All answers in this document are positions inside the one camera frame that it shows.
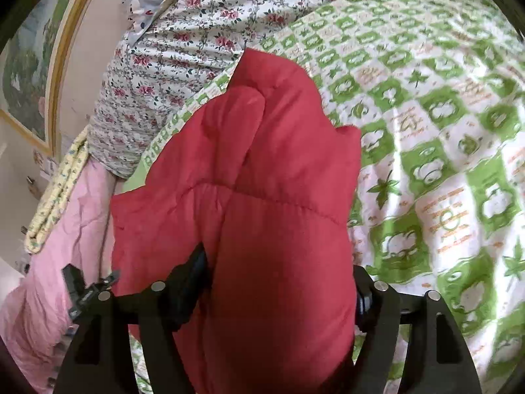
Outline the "green checkered bed sheet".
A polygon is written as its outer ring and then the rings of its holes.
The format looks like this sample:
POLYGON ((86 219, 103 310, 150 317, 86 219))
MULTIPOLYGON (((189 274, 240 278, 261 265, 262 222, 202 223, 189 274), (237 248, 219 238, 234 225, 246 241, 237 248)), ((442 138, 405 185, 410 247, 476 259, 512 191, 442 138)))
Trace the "green checkered bed sheet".
MULTIPOLYGON (((360 131, 353 266, 437 291, 482 391, 499 391, 524 355, 524 45, 505 15, 490 0, 338 0, 253 50, 300 66, 332 126, 360 131)), ((238 64, 175 114, 150 168, 238 64)))

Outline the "yellow floral folded cloth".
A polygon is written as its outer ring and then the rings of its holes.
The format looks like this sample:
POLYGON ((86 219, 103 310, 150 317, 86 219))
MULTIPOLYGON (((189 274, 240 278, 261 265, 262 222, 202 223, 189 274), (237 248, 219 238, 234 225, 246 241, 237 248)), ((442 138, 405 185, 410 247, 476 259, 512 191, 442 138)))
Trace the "yellow floral folded cloth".
POLYGON ((29 254, 41 251, 70 201, 72 191, 89 158, 88 132, 87 125, 73 140, 38 203, 24 241, 25 251, 29 254))

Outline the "red puffer jacket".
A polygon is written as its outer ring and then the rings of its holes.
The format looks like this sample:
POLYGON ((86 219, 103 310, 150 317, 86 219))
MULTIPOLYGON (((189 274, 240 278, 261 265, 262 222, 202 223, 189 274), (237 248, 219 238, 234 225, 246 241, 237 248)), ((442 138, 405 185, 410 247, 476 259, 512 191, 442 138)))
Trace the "red puffer jacket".
POLYGON ((175 335, 198 392, 326 390, 354 339, 359 170, 359 129, 332 126, 300 66, 249 49, 144 185, 112 199, 119 294, 205 247, 212 286, 175 335))

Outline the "rose floral folded quilt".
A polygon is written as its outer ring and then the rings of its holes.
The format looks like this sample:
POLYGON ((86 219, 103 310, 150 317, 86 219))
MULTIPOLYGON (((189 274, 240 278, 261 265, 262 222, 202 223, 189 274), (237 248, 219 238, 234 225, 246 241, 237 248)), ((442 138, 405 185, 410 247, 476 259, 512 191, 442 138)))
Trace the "rose floral folded quilt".
POLYGON ((243 53, 335 0, 172 0, 129 31, 103 75, 88 150, 127 179, 168 118, 243 53))

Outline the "gold framed landscape painting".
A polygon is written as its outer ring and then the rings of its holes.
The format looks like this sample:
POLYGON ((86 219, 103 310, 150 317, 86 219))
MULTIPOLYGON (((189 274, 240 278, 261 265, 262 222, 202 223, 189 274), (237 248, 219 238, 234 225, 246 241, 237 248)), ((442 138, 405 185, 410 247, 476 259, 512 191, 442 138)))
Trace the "gold framed landscape painting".
POLYGON ((66 59, 89 1, 1 0, 1 116, 49 156, 66 59))

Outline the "pink blanket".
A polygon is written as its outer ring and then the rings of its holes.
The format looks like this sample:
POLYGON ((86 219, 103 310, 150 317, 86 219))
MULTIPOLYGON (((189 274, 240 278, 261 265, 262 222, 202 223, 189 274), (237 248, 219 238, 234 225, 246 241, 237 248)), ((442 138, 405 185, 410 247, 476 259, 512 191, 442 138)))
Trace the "pink blanket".
POLYGON ((66 332, 73 326, 62 268, 79 268, 88 285, 110 273, 110 199, 116 188, 116 176, 89 158, 65 211, 41 251, 31 257, 29 273, 1 306, 1 338, 37 393, 53 391, 50 380, 58 375, 66 332))

